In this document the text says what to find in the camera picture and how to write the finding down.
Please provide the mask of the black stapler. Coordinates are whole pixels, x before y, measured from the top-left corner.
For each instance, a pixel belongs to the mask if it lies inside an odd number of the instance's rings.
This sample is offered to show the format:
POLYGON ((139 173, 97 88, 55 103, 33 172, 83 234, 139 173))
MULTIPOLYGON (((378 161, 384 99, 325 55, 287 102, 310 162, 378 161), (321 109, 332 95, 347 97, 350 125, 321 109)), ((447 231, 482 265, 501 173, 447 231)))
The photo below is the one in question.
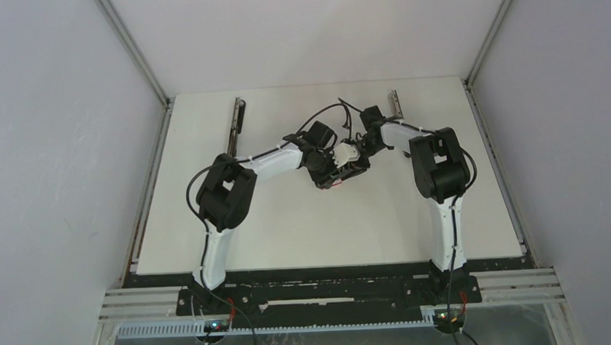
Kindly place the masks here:
POLYGON ((237 143, 240 133, 242 132, 243 120, 246 113, 246 101, 240 97, 236 97, 234 107, 233 107, 233 115, 230 126, 229 140, 227 145, 227 153, 236 157, 237 155, 237 143))

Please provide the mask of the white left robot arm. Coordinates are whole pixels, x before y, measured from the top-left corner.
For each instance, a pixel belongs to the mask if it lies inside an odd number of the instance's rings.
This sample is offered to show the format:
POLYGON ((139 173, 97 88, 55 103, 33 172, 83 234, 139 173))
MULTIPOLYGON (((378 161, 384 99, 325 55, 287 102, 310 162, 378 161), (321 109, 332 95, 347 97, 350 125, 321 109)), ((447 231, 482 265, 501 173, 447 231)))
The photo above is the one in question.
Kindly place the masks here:
POLYGON ((324 148, 301 131, 284 137, 276 147, 259 155, 241 159, 220 154, 212 165, 192 177, 186 201, 206 232, 201 260, 192 272, 201 285, 194 296, 197 308, 208 315, 222 309, 225 295, 218 286, 225 282, 232 233, 248 215, 257 183, 305 167, 311 173, 322 174, 322 184, 328 187, 358 156, 354 145, 340 143, 324 148))

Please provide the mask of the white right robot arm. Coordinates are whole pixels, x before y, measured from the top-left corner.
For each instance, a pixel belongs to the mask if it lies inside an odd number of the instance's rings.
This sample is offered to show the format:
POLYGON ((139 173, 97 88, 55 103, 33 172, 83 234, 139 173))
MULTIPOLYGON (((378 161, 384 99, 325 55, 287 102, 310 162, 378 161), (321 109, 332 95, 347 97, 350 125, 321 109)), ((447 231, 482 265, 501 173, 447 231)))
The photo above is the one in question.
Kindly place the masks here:
POLYGON ((437 131, 415 127, 403 119, 384 117, 377 106, 361 111, 360 119, 365 127, 359 141, 361 154, 395 148, 410 156, 417 191, 431 204, 431 263, 441 273, 430 282, 431 296, 450 303, 460 295, 462 285, 447 272, 466 263, 460 220, 463 195, 473 182, 466 153, 450 127, 437 131))

